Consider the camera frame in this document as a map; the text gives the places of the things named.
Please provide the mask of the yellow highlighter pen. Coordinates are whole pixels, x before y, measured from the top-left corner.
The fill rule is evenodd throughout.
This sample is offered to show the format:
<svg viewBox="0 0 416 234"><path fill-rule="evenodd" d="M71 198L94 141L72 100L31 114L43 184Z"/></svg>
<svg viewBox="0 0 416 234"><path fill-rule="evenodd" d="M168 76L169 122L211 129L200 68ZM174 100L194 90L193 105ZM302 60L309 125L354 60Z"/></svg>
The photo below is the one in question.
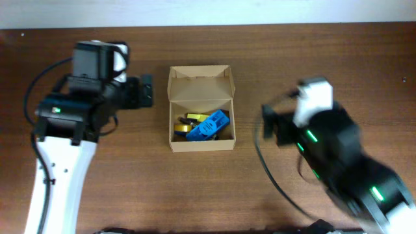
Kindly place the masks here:
<svg viewBox="0 0 416 234"><path fill-rule="evenodd" d="M192 122L203 122L209 117L208 114L196 114L196 113L187 113L186 119L189 119Z"/></svg>

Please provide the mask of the brown cardboard box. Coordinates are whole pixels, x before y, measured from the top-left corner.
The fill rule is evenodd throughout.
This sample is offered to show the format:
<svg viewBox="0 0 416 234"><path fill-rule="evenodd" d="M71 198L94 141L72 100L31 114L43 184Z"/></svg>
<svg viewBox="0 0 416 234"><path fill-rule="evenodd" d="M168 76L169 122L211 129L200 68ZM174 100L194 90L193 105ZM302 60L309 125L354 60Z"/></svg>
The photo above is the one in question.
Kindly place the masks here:
<svg viewBox="0 0 416 234"><path fill-rule="evenodd" d="M172 66L168 76L169 143L174 153L232 150L236 143L233 98L235 85L228 65ZM175 133L179 118L221 110L230 120L218 140L188 141Z"/></svg>

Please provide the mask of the black whiteboard marker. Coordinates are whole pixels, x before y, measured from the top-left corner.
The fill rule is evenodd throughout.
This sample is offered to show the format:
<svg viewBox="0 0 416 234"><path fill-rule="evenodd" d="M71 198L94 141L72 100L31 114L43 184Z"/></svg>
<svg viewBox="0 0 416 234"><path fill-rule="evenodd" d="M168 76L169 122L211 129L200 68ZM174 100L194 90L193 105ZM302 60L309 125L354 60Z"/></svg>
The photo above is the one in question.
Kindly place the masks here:
<svg viewBox="0 0 416 234"><path fill-rule="evenodd" d="M190 119L188 118L184 118L184 117L179 117L178 120L182 123L182 124L186 124L186 125L191 125L192 127L196 127L197 125Z"/></svg>

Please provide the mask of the yellow adhesive tape roll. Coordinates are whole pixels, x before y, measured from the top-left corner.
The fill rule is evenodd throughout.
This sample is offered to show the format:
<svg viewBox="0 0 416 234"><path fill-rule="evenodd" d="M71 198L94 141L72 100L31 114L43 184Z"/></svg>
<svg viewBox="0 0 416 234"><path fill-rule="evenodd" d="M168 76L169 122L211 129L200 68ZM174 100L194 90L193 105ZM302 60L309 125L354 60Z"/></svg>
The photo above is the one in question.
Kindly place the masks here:
<svg viewBox="0 0 416 234"><path fill-rule="evenodd" d="M180 133L189 133L192 131L192 126L189 124L174 124L174 131Z"/></svg>

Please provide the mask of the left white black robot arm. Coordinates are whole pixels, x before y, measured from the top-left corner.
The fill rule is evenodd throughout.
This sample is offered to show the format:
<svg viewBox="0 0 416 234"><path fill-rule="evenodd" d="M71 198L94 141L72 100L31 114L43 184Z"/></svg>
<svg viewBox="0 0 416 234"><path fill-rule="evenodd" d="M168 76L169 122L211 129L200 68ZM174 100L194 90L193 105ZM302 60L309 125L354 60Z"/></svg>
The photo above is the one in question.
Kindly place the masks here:
<svg viewBox="0 0 416 234"><path fill-rule="evenodd" d="M70 73L38 104L31 121L36 173L26 233L74 233L88 167L105 126L120 110L153 105L150 75L127 75L125 42L76 43Z"/></svg>

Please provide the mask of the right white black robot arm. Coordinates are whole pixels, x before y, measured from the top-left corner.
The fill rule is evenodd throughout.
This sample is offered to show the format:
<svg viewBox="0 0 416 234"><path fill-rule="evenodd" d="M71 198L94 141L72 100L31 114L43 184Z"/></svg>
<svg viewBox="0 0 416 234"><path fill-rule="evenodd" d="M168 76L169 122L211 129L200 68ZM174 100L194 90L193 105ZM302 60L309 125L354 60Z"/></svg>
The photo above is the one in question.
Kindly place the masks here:
<svg viewBox="0 0 416 234"><path fill-rule="evenodd" d="M366 233L414 233L415 200L400 176L365 153L359 126L338 103L303 127L292 113L262 106L266 138L295 145L326 194Z"/></svg>

